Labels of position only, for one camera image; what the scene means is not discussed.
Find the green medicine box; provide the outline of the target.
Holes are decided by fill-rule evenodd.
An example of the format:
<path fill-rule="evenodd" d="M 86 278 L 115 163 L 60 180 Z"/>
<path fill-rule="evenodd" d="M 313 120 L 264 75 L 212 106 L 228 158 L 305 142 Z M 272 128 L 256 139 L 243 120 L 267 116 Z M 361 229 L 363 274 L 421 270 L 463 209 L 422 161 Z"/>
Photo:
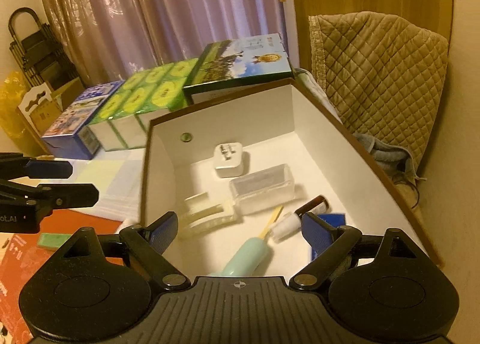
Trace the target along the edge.
<path fill-rule="evenodd" d="M 57 250 L 69 240 L 71 234 L 41 233 L 37 246 L 47 250 Z"/>

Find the small dropper bottle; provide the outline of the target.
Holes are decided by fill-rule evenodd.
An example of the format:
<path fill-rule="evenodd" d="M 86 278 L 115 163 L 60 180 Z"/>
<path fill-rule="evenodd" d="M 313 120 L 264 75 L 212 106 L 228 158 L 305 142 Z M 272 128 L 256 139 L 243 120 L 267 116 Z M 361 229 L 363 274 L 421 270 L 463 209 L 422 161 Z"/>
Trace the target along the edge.
<path fill-rule="evenodd" d="M 308 201 L 294 212 L 289 212 L 279 218 L 271 226 L 269 226 L 268 235 L 273 242 L 282 242 L 300 230 L 302 217 L 304 214 L 311 212 L 313 214 L 325 214 L 329 211 L 330 205 L 323 195 L 318 195 L 314 199 Z"/>

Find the clear plastic floss box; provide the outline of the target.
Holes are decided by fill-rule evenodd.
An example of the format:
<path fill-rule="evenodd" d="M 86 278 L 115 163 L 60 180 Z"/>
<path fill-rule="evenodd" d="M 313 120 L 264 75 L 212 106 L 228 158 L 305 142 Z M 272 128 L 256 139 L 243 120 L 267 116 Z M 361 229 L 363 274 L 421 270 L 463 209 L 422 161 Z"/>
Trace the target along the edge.
<path fill-rule="evenodd" d="M 288 164 L 233 178 L 229 189 L 234 208 L 243 216 L 295 199 L 295 179 Z"/>

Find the mint green round hairbrush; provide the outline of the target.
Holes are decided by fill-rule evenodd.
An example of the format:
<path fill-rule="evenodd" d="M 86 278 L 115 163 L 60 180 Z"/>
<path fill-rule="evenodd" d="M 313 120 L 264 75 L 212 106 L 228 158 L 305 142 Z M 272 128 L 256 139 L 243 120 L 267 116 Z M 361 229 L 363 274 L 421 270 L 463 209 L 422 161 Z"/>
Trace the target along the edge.
<path fill-rule="evenodd" d="M 211 273 L 213 277 L 249 277 L 257 267 L 266 258 L 269 246 L 267 236 L 270 232 L 270 227 L 278 220 L 278 217 L 283 211 L 283 206 L 277 206 L 270 215 L 267 225 L 262 232 L 252 238 L 248 238 L 239 249 L 235 252 L 233 257 L 228 261 L 224 268 L 218 273 Z"/>

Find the white socket adapter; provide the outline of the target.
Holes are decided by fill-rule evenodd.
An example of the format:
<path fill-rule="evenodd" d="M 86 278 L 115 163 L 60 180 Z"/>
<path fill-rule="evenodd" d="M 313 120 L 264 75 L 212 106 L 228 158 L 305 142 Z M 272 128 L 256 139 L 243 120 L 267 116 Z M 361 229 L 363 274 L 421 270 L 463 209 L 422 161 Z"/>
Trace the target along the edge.
<path fill-rule="evenodd" d="M 219 178 L 240 177 L 246 170 L 240 142 L 224 142 L 213 153 L 213 167 Z"/>

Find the small white pill bottle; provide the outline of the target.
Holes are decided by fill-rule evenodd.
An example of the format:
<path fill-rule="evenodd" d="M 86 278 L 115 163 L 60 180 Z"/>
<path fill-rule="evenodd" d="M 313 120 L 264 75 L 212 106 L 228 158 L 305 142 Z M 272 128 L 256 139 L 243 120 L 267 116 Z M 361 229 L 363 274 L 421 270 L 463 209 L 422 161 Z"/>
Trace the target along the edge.
<path fill-rule="evenodd" d="M 129 226 L 137 225 L 137 221 L 132 218 L 126 218 L 123 220 L 120 225 L 116 228 L 115 233 L 119 234 L 122 229 L 128 228 Z"/>

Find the red Motul mat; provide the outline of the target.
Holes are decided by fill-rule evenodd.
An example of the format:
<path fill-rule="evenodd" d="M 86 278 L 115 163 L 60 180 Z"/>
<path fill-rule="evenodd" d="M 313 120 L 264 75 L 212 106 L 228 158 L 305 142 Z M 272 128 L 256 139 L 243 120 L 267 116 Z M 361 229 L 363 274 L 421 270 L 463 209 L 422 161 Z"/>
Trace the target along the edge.
<path fill-rule="evenodd" d="M 20 314 L 20 292 L 62 242 L 83 226 L 94 228 L 97 234 L 113 234 L 119 225 L 118 220 L 63 209 L 46 217 L 38 234 L 2 234 L 1 342 L 28 343 L 31 340 L 32 334 Z"/>

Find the blue milk carton box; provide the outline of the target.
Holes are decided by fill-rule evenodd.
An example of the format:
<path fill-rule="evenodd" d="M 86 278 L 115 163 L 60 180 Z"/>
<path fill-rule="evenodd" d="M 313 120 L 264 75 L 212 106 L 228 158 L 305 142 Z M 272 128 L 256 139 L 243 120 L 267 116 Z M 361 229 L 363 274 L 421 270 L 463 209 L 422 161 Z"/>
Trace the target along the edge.
<path fill-rule="evenodd" d="M 91 160 L 95 156 L 100 142 L 88 125 L 124 82 L 87 88 L 60 114 L 41 137 L 53 156 L 73 160 Z"/>

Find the cardboard box on floor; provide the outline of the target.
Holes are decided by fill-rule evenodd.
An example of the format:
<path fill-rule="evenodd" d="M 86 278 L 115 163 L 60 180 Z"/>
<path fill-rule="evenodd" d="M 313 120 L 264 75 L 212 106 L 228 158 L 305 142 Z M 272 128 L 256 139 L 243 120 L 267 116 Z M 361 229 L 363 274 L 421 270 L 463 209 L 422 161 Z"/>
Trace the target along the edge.
<path fill-rule="evenodd" d="M 27 91 L 18 109 L 35 134 L 41 137 L 85 89 L 80 78 L 72 79 L 57 90 L 43 82 Z"/>

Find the checked pastel cloth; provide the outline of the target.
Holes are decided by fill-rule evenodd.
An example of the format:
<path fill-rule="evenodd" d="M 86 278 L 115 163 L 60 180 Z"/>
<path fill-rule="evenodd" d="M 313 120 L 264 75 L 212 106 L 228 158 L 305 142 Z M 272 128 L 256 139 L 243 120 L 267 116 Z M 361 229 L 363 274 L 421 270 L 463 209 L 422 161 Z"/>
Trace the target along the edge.
<path fill-rule="evenodd" d="M 140 218 L 140 195 L 145 150 L 99 150 L 92 160 L 71 160 L 72 176 L 54 179 L 53 183 L 92 183 L 99 199 L 91 208 L 80 208 L 85 214 L 111 220 Z"/>

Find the yellow plastic bag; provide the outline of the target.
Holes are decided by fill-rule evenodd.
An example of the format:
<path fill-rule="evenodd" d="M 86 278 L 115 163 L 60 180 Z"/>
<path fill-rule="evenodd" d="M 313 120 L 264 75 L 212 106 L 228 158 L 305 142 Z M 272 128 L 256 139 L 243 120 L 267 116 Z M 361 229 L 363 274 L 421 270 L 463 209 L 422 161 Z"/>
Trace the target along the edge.
<path fill-rule="evenodd" d="M 20 152 L 37 157 L 45 155 L 46 151 L 18 108 L 27 91 L 24 75 L 20 72 L 10 72 L 1 82 L 1 128 Z"/>

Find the green tissue pack left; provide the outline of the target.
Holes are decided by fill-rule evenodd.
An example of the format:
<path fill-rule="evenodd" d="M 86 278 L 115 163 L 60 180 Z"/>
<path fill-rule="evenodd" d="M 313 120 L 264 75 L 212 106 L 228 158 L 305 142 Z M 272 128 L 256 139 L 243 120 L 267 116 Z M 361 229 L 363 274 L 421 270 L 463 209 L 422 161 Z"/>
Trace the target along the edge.
<path fill-rule="evenodd" d="M 146 84 L 149 70 L 135 73 L 106 101 L 88 127 L 104 151 L 144 148 L 145 129 L 136 114 L 154 89 Z"/>

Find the green tissue pack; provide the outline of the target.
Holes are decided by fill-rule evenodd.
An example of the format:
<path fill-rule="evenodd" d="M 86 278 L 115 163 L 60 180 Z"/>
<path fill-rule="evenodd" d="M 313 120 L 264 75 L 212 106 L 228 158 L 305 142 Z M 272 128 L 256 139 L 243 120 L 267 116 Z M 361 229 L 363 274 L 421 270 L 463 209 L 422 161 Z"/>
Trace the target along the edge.
<path fill-rule="evenodd" d="M 88 127 L 104 151 L 144 148 L 145 129 L 136 114 L 154 89 L 146 84 L 149 70 L 135 73 L 106 101 Z"/>
<path fill-rule="evenodd" d="M 157 109 L 160 100 L 153 101 L 164 79 L 174 64 L 163 64 L 153 69 L 142 70 L 132 75 L 121 87 L 119 108 L 109 120 L 114 131 L 120 135 L 126 148 L 141 148 L 146 143 L 146 115 Z"/>
<path fill-rule="evenodd" d="M 151 120 L 188 105 L 183 87 L 197 62 L 198 58 L 177 61 L 158 66 L 148 73 L 145 82 L 153 84 L 154 89 L 136 112 L 144 131 L 148 131 Z"/>

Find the black folding cart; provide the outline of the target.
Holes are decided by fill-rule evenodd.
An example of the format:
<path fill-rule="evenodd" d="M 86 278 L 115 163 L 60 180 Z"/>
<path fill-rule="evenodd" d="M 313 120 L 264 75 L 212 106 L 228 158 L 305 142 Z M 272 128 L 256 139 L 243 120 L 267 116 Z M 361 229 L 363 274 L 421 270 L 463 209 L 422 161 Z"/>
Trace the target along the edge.
<path fill-rule="evenodd" d="M 22 14 L 28 14 L 37 25 L 37 30 L 23 39 L 15 28 L 16 19 Z M 28 7 L 16 9 L 10 15 L 8 30 L 12 37 L 9 50 L 31 87 L 46 82 L 55 91 L 80 78 L 61 42 L 55 38 L 50 26 L 40 21 L 34 10 Z"/>

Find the brown cardboard storage box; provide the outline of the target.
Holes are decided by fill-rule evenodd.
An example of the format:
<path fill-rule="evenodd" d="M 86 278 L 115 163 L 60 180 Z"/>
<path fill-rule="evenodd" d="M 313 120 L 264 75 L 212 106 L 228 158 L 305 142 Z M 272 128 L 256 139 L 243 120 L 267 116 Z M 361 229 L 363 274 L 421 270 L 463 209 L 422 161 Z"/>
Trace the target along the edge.
<path fill-rule="evenodd" d="M 290 79 L 196 104 L 151 122 L 142 177 L 140 221 L 169 211 L 182 215 L 185 200 L 207 193 L 213 203 L 231 199 L 229 182 L 216 174 L 215 147 L 239 142 L 245 169 L 255 173 L 287 165 L 294 212 L 323 195 L 334 212 L 364 234 L 400 228 L 433 262 L 441 258 L 400 192 L 360 143 L 305 87 Z"/>

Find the green tissue pack middle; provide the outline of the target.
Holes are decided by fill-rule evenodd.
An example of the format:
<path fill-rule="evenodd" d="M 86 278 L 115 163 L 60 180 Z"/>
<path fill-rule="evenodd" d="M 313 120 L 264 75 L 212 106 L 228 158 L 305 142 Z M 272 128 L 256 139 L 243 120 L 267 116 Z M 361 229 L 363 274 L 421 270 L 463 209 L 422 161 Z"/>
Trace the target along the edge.
<path fill-rule="evenodd" d="M 163 64 L 153 69 L 142 70 L 132 75 L 121 87 L 119 108 L 109 120 L 114 131 L 120 135 L 126 148 L 141 148 L 146 143 L 146 115 L 157 109 L 160 100 L 153 101 L 164 79 L 174 64 Z"/>

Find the green tissue pack right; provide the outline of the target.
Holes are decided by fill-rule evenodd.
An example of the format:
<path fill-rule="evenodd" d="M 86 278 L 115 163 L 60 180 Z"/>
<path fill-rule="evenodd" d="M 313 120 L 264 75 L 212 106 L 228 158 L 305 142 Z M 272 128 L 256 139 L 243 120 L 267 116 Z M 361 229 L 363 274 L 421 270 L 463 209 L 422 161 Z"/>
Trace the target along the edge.
<path fill-rule="evenodd" d="M 148 131 L 151 120 L 188 105 L 183 87 L 197 62 L 198 58 L 177 61 L 158 66 L 148 73 L 145 82 L 153 84 L 154 89 L 136 112 L 144 131 Z"/>

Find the quilted beige chair cover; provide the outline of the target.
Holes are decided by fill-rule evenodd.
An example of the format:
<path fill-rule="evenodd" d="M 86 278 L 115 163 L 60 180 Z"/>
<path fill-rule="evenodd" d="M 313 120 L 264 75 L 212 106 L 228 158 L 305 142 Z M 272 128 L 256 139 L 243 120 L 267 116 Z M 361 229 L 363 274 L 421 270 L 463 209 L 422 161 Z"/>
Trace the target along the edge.
<path fill-rule="evenodd" d="M 418 166 L 447 76 L 448 41 L 386 13 L 308 19 L 312 77 L 346 129 L 415 208 Z"/>

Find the purple curtain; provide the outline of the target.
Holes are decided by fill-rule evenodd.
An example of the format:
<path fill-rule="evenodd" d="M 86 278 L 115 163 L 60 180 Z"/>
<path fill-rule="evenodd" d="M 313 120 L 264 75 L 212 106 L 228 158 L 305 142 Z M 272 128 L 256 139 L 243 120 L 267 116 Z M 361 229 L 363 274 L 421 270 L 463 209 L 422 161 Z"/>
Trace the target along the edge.
<path fill-rule="evenodd" d="M 199 56 L 212 42 L 285 33 L 279 0 L 42 0 L 84 82 Z"/>

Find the green landscape print box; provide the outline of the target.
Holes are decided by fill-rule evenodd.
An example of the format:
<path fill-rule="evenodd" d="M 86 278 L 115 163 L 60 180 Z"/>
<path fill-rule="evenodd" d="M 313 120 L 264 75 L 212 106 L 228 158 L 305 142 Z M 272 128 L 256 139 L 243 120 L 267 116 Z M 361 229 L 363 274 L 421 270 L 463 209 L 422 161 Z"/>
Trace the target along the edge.
<path fill-rule="evenodd" d="M 193 67 L 183 92 L 187 101 L 195 104 L 293 76 L 281 36 L 262 34 L 210 43 Z"/>

